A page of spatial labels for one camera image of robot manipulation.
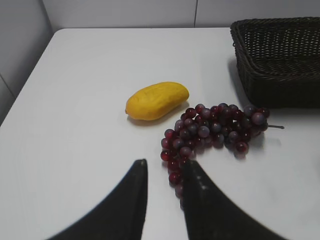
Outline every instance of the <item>dark brown basket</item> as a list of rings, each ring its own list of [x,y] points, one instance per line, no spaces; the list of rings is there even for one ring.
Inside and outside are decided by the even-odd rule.
[[[320,108],[320,17],[231,25],[238,73],[258,107]]]

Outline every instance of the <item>grape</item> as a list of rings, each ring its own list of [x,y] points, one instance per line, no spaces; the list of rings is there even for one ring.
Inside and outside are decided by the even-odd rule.
[[[261,133],[259,127],[256,127],[256,126],[250,128],[249,132],[250,132],[250,135],[251,135],[252,137],[256,137],[256,136],[258,136],[258,135]]]
[[[238,142],[238,143],[235,144],[235,149],[236,149],[237,152],[239,152],[239,153],[244,153],[244,154],[246,154],[246,153],[248,152],[249,147],[248,147],[248,145],[247,145],[245,142],[240,141],[240,142]]]
[[[258,126],[258,128],[259,128],[259,130],[260,130],[261,132],[264,132],[264,131],[266,131],[266,130],[268,129],[268,123],[265,122],[264,124]]]
[[[176,122],[175,122],[175,126],[176,125],[181,125],[181,126],[183,126],[184,125],[184,123],[185,123],[185,121],[183,121],[183,120],[181,120],[181,119],[179,119],[179,120],[177,120]]]
[[[160,157],[168,162],[168,169],[172,171],[169,181],[178,185],[175,189],[178,197],[183,192],[183,166],[189,161],[193,150],[198,147],[224,145],[234,151],[236,158],[245,156],[251,137],[259,135],[268,127],[283,129],[283,126],[268,125],[267,118],[270,111],[265,108],[246,106],[241,111],[236,105],[220,103],[210,109],[203,104],[195,108],[189,107],[175,122],[174,130],[167,129],[165,138],[161,140],[162,152]]]
[[[172,185],[177,185],[180,181],[181,181],[181,175],[180,175],[180,173],[178,173],[178,172],[172,172],[172,173],[169,175],[169,182],[170,182]]]
[[[180,138],[182,138],[183,140],[189,140],[191,138],[188,129],[184,128],[180,130]]]
[[[197,111],[194,108],[189,107],[187,110],[185,110],[185,114],[188,118],[193,119],[197,115]]]
[[[234,143],[230,141],[228,137],[224,138],[224,145],[227,149],[233,149],[234,148]]]
[[[198,129],[198,135],[201,138],[206,138],[210,134],[210,130],[207,126],[200,126]]]
[[[185,121],[187,118],[188,118],[187,114],[182,113],[180,119],[181,119],[182,121]]]
[[[225,136],[225,137],[227,137],[228,135],[229,135],[229,133],[231,132],[231,128],[230,127],[228,127],[228,126],[223,126],[222,128],[221,128],[221,133],[222,133],[222,135],[223,136]]]
[[[173,129],[167,129],[164,132],[164,136],[166,139],[172,139],[174,137],[175,131]]]
[[[184,186],[182,184],[178,184],[177,186],[175,186],[174,190],[175,190],[175,195],[178,198],[181,198],[183,195]]]
[[[238,106],[234,104],[230,104],[229,108],[231,109],[232,114],[239,109]]]
[[[248,143],[251,140],[251,134],[247,131],[241,134],[241,141]]]
[[[188,130],[189,130],[191,136],[195,136],[198,133],[198,127],[195,124],[188,126]]]
[[[201,126],[206,126],[207,128],[209,128],[210,123],[209,123],[209,121],[204,120],[204,121],[201,122]]]
[[[180,149],[180,156],[181,157],[189,157],[191,155],[192,151],[189,147],[184,146]]]
[[[189,158],[186,157],[186,156],[179,158],[179,165],[180,165],[180,167],[182,167],[183,165],[185,165],[188,160],[189,160]]]
[[[234,120],[240,121],[243,119],[243,117],[244,117],[244,113],[240,109],[234,111],[234,113],[233,113]]]
[[[223,116],[220,116],[219,122],[222,126],[227,126],[227,125],[232,125],[233,120],[231,118],[224,118]]]
[[[241,123],[239,121],[235,121],[233,124],[232,124],[232,129],[238,133],[240,133],[242,131],[242,126],[241,126]]]
[[[220,103],[220,104],[218,105],[218,113],[221,113],[222,110],[223,110],[224,108],[227,108],[227,107],[228,107],[228,104],[226,104],[226,103]]]
[[[185,145],[185,142],[181,138],[177,138],[172,143],[175,149],[180,149]]]
[[[176,160],[168,161],[168,169],[173,172],[177,171],[179,169],[179,163]]]
[[[270,116],[270,111],[268,108],[261,107],[257,110],[258,113],[262,113],[264,117],[267,119]]]
[[[256,112],[257,108],[253,105],[245,106],[243,109],[244,115],[246,115],[248,118],[252,116]]]
[[[160,154],[160,157],[163,161],[168,162],[171,159],[170,151],[163,150]]]
[[[244,129],[250,129],[252,128],[252,123],[251,123],[251,120],[247,117],[243,117],[242,118],[242,121],[241,121],[241,126],[244,128]]]
[[[259,125],[262,125],[266,122],[266,118],[261,112],[255,112],[251,117],[251,121],[255,125],[259,126]]]
[[[184,145],[190,149],[194,149],[196,147],[196,144],[193,140],[186,141]]]
[[[185,121],[184,121],[184,125],[186,127],[192,125],[194,123],[194,121],[191,119],[191,118],[187,118]]]
[[[174,148],[170,149],[170,156],[171,157],[175,158],[177,156],[177,154],[178,154],[178,151],[176,149],[174,149]]]
[[[218,120],[218,114],[211,111],[210,120],[211,121],[217,121]]]
[[[210,144],[212,142],[212,136],[207,136],[205,139],[204,139],[204,143],[205,144]]]
[[[221,116],[225,119],[229,119],[232,117],[232,111],[229,107],[225,107],[222,112],[221,112]]]
[[[175,131],[176,133],[179,133],[183,128],[184,128],[183,125],[181,125],[181,124],[176,124],[176,125],[174,126],[174,131]]]
[[[228,106],[228,104],[226,104],[226,103],[220,103],[219,105],[218,105],[218,107],[222,107],[222,109],[224,109],[224,108],[227,108],[227,107],[229,107]]]
[[[197,106],[195,106],[195,111],[197,114],[200,114],[202,109],[204,109],[204,108],[205,108],[205,105],[199,103]]]
[[[222,126],[219,122],[214,121],[212,123],[211,130],[213,133],[216,133],[216,134],[219,133],[221,131],[221,128],[222,128]]]
[[[200,115],[203,119],[208,120],[211,117],[211,111],[209,108],[204,108],[202,109]]]
[[[195,120],[198,124],[201,124],[202,121],[203,121],[203,118],[202,118],[202,116],[198,115],[198,116],[195,117],[194,120]]]
[[[194,139],[194,143],[195,143],[195,146],[196,146],[197,148],[203,147],[203,146],[205,145],[205,140],[204,140],[203,138],[201,138],[201,137],[196,137],[196,138]]]
[[[210,111],[217,115],[219,113],[219,108],[218,108],[218,106],[212,106],[210,108]]]
[[[163,138],[161,140],[161,146],[164,148],[164,149],[170,149],[170,142],[168,139],[166,138]]]
[[[213,145],[214,146],[223,145],[224,142],[225,142],[225,137],[221,133],[213,136]]]
[[[236,131],[232,131],[228,135],[230,143],[237,143],[240,140],[240,136]]]

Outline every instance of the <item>white table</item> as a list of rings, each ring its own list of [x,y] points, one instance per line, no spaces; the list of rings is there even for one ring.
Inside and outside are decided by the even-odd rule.
[[[188,103],[245,104],[228,28],[65,29],[52,38],[0,128],[0,239],[42,240],[98,204],[133,161],[148,160],[143,240],[186,240],[160,159],[186,109],[132,122],[127,99],[175,81]],[[320,111],[276,110],[246,160],[226,149],[197,160],[238,206],[291,240],[320,239]]]

